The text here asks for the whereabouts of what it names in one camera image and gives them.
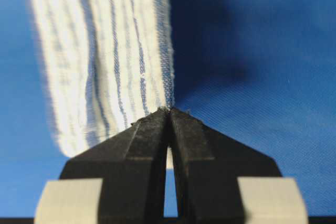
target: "blue nylon surface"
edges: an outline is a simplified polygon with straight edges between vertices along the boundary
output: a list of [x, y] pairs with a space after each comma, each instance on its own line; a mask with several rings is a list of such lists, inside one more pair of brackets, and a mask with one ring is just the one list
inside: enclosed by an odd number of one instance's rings
[[175, 101], [336, 215], [336, 0], [171, 0]]
[[[33, 216], [66, 161], [47, 127], [25, 1], [0, 0], [0, 217]], [[275, 158], [310, 215], [336, 215], [336, 0], [171, 4], [176, 106]]]

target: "striped fabric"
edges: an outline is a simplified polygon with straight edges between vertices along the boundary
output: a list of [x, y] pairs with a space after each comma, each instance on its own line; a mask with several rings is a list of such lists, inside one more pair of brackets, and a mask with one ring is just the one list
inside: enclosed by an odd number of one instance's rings
[[30, 0], [60, 150], [173, 104], [169, 0]]

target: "blue thread stripe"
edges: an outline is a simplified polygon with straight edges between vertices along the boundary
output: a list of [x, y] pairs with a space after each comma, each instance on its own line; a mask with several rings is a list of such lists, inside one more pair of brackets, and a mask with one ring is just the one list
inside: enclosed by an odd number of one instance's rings
[[[94, 85], [94, 94], [96, 95], [99, 110], [104, 122], [104, 125], [106, 127], [107, 120], [103, 116], [103, 109], [101, 106], [101, 101], [99, 99], [99, 82], [97, 81], [97, 72], [96, 72], [96, 65], [95, 65], [95, 57], [97, 54], [97, 39], [96, 39], [96, 28], [93, 23], [93, 14], [92, 14], [92, 8], [90, 5], [89, 0], [80, 0], [81, 7], [84, 13], [85, 17], [85, 24], [88, 31], [88, 42], [89, 42], [89, 64], [88, 64], [88, 80], [86, 82], [86, 90], [85, 90], [85, 96], [87, 98], [87, 117], [88, 117], [88, 124], [92, 126], [96, 126], [96, 117], [93, 111], [93, 88], [92, 85]], [[90, 134], [87, 134], [87, 141], [90, 145], [98, 144], [98, 138], [92, 139], [92, 136]]]
[[[143, 14], [143, 5], [140, 6], [140, 15], [141, 15], [141, 21], [143, 23], [143, 26], [146, 28], [146, 20], [144, 18], [144, 14]], [[156, 86], [156, 82], [153, 78], [152, 55], [151, 55], [150, 50], [149, 50], [148, 37], [147, 37], [146, 32], [144, 33], [144, 40], [145, 40], [146, 48], [147, 48], [147, 52], [148, 52], [149, 67], [150, 67], [150, 70], [151, 70], [151, 83], [153, 85], [153, 89], [154, 89], [154, 93], [155, 93], [155, 103], [156, 103], [157, 107], [160, 107], [161, 106], [161, 101], [160, 101], [159, 91], [158, 91], [157, 86]]]
[[133, 21], [134, 21], [134, 26], [135, 26], [136, 37], [138, 39], [138, 45], [139, 45], [139, 61], [140, 61], [140, 74], [141, 74], [140, 91], [141, 91], [142, 106], [143, 106], [145, 115], [148, 115], [149, 111], [148, 111], [147, 104], [146, 104], [146, 82], [143, 77], [145, 74], [145, 62], [143, 60], [143, 49], [142, 49], [142, 45], [141, 45], [140, 37], [139, 37], [138, 21], [136, 20], [135, 13], [134, 13], [134, 0], [131, 0], [131, 6], [132, 6], [132, 14], [133, 14]]
[[[100, 27], [103, 27], [103, 21], [102, 21], [102, 18], [101, 18], [101, 10], [99, 8], [99, 5], [97, 4], [97, 18], [98, 18], [98, 22], [99, 22], [99, 25]], [[101, 40], [104, 41], [105, 37], [104, 37], [104, 32], [103, 30], [101, 29], [101, 32], [100, 32], [100, 37], [101, 37]], [[98, 42], [97, 42], [97, 54], [96, 54], [96, 60], [95, 60], [95, 63], [94, 63], [94, 72], [95, 72], [95, 83], [96, 83], [96, 88], [97, 88], [97, 94], [98, 94], [98, 97], [99, 97], [99, 100], [98, 100], [98, 104], [99, 104], [99, 108], [100, 108], [100, 111], [101, 111], [101, 115], [102, 115], [102, 118], [103, 118], [103, 121], [104, 121], [104, 126], [105, 126], [105, 138], [107, 139], [109, 137], [109, 132], [110, 132], [110, 123], [105, 115], [105, 113], [107, 113], [107, 108], [106, 106], [104, 106], [103, 102], [101, 101], [102, 99], [102, 96], [100, 95], [101, 93], [101, 89], [104, 89], [104, 86], [101, 84], [101, 82], [99, 80], [103, 79], [104, 76], [102, 76], [103, 74], [103, 71], [98, 71], [98, 66], [101, 66], [101, 63], [100, 63], [100, 54], [103, 54], [104, 52], [104, 43], [100, 43], [98, 45]]]
[[[56, 44], [54, 45], [54, 50], [58, 51], [58, 52], [61, 52], [63, 50], [63, 48], [62, 48], [62, 45], [60, 43], [59, 34], [58, 34], [56, 24], [55, 24], [55, 21], [54, 21], [54, 14], [51, 10], [49, 0], [45, 0], [45, 2], [46, 2], [46, 5], [47, 5], [47, 10], [48, 10], [47, 13], [48, 13], [48, 16], [49, 16], [49, 22], [50, 22], [51, 28], [53, 30], [52, 32], [54, 33], [55, 38], [56, 38]], [[62, 67], [67, 67], [66, 63], [64, 63], [64, 60], [63, 60], [63, 62], [62, 62], [62, 60], [60, 60], [60, 61], [58, 61], [59, 65], [61, 65]], [[61, 81], [64, 82], [64, 77], [63, 77], [62, 73], [61, 73]], [[71, 120], [70, 120], [69, 124], [70, 124], [69, 127], [70, 127], [70, 130], [71, 130], [71, 133], [74, 135], [75, 131], [74, 131], [74, 127], [73, 127], [73, 124], [72, 124]]]
[[127, 87], [128, 87], [129, 97], [130, 97], [133, 118], [134, 120], [136, 120], [137, 116], [136, 116], [136, 111], [135, 111], [135, 103], [134, 103], [133, 90], [132, 90], [133, 74], [132, 74], [132, 67], [131, 67], [130, 26], [127, 22], [125, 0], [121, 0], [121, 9], [122, 9], [122, 16], [124, 17], [123, 20], [124, 20], [124, 29], [125, 29], [125, 39], [126, 39], [126, 59], [127, 59], [127, 74], [128, 74]]
[[120, 112], [124, 118], [125, 128], [128, 127], [127, 116], [123, 108], [122, 100], [121, 100], [121, 92], [120, 92], [120, 66], [119, 66], [119, 56], [118, 56], [118, 38], [117, 38], [117, 26], [115, 21], [115, 11], [114, 11], [114, 2], [110, 1], [111, 6], [111, 16], [112, 16], [112, 33], [113, 33], [113, 44], [114, 44], [114, 74], [116, 77], [117, 83], [117, 95], [118, 95], [118, 105]]
[[154, 6], [156, 10], [156, 27], [159, 35], [159, 49], [160, 49], [160, 61], [161, 61], [161, 70], [162, 70], [162, 78], [163, 78], [163, 86], [164, 86], [164, 94], [166, 98], [166, 104], [168, 107], [173, 105], [173, 84], [171, 77], [171, 69], [170, 69], [170, 57], [168, 50], [168, 38], [166, 35], [166, 27], [164, 24], [164, 6], [162, 0], [154, 0]]

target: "white pad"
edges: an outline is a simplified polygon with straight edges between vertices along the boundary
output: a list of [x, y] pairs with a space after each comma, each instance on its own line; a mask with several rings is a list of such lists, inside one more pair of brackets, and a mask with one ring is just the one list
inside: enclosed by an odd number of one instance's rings
[[304, 201], [292, 178], [238, 177], [246, 224], [308, 224]]
[[102, 178], [48, 181], [35, 224], [97, 224]]

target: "black jaw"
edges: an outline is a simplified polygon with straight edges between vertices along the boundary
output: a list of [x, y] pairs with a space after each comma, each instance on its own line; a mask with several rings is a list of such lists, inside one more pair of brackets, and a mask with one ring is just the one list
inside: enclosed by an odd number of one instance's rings
[[179, 220], [244, 223], [238, 176], [281, 176], [270, 157], [173, 108], [70, 159], [60, 179], [103, 178], [99, 223], [163, 219], [166, 149], [172, 147]]

